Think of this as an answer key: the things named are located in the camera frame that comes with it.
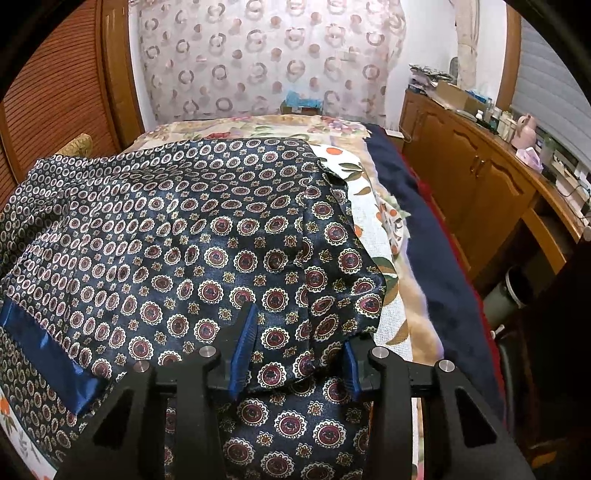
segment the red trim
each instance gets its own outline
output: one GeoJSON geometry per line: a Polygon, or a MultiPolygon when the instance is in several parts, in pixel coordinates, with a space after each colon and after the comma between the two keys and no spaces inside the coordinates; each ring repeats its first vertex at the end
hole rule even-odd
{"type": "Polygon", "coordinates": [[[460,252],[458,251],[456,244],[452,241],[452,237],[450,236],[450,232],[447,228],[447,225],[445,224],[443,218],[441,218],[441,216],[439,215],[437,208],[435,208],[435,205],[433,203],[433,197],[431,195],[431,188],[429,188],[429,185],[426,184],[425,182],[423,182],[418,177],[417,173],[409,165],[407,159],[404,157],[402,152],[400,152],[400,156],[402,158],[402,161],[404,162],[404,164],[408,168],[408,171],[411,173],[411,175],[417,181],[418,192],[421,194],[421,197],[423,197],[423,200],[425,200],[425,203],[431,209],[431,211],[432,211],[433,215],[435,216],[435,218],[437,219],[439,226],[441,227],[443,233],[445,233],[445,236],[447,237],[447,241],[448,241],[450,247],[452,248],[453,254],[456,257],[457,264],[462,269],[462,272],[464,273],[464,277],[466,278],[466,282],[468,283],[468,285],[470,285],[472,292],[474,293],[474,297],[476,299],[476,302],[478,303],[478,310],[480,313],[480,321],[482,322],[482,327],[484,329],[484,335],[486,337],[486,342],[488,343],[489,349],[491,351],[492,363],[493,363],[493,368],[495,370],[496,381],[499,384],[499,390],[501,392],[501,396],[504,399],[505,398],[505,381],[504,381],[503,375],[501,373],[501,359],[499,357],[499,350],[496,347],[496,343],[489,334],[491,329],[490,329],[488,322],[486,321],[486,317],[484,315],[484,308],[482,305],[482,299],[480,298],[480,295],[478,295],[478,293],[474,289],[474,286],[472,286],[472,282],[468,278],[466,269],[464,268],[464,265],[462,263],[462,260],[461,260],[462,256],[461,256],[460,252]]]}

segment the yellow cushion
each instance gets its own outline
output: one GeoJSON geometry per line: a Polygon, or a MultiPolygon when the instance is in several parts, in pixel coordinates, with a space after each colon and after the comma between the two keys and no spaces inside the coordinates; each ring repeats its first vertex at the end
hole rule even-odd
{"type": "Polygon", "coordinates": [[[61,147],[56,154],[68,157],[89,157],[92,153],[92,138],[87,134],[80,134],[61,147]]]}

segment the navy blue blanket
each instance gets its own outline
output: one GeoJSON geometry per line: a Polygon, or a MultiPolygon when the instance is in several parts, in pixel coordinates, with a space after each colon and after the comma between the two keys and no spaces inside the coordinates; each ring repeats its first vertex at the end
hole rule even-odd
{"type": "Polygon", "coordinates": [[[503,418],[504,401],[485,336],[488,332],[484,330],[472,286],[398,151],[380,127],[365,126],[372,134],[365,141],[379,181],[396,197],[400,207],[411,214],[407,218],[411,234],[408,258],[427,297],[429,317],[441,339],[445,357],[464,372],[499,418],[503,418]]]}

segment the white wall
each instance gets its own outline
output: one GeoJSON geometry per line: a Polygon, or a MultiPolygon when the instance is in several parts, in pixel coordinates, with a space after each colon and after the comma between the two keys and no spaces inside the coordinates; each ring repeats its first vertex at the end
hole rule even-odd
{"type": "Polygon", "coordinates": [[[138,6],[129,6],[129,49],[131,51],[131,66],[134,71],[135,91],[138,94],[139,111],[144,122],[144,129],[150,132],[158,126],[148,89],[144,80],[144,68],[142,66],[139,34],[138,34],[138,6]]]}
{"type": "Polygon", "coordinates": [[[476,59],[476,90],[496,102],[505,65],[507,4],[480,0],[480,37],[476,59]]]}
{"type": "Polygon", "coordinates": [[[428,65],[448,72],[450,60],[457,55],[456,17],[449,0],[401,0],[401,3],[407,36],[398,64],[390,72],[386,96],[388,122],[395,130],[411,76],[408,64],[428,65]]]}

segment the trash can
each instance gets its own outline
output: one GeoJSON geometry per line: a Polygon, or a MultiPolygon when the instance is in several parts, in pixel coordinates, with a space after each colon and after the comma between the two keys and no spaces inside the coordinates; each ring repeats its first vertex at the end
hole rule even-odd
{"type": "Polygon", "coordinates": [[[521,267],[511,267],[505,278],[484,299],[484,314],[496,329],[510,313],[522,309],[534,296],[521,267]]]}

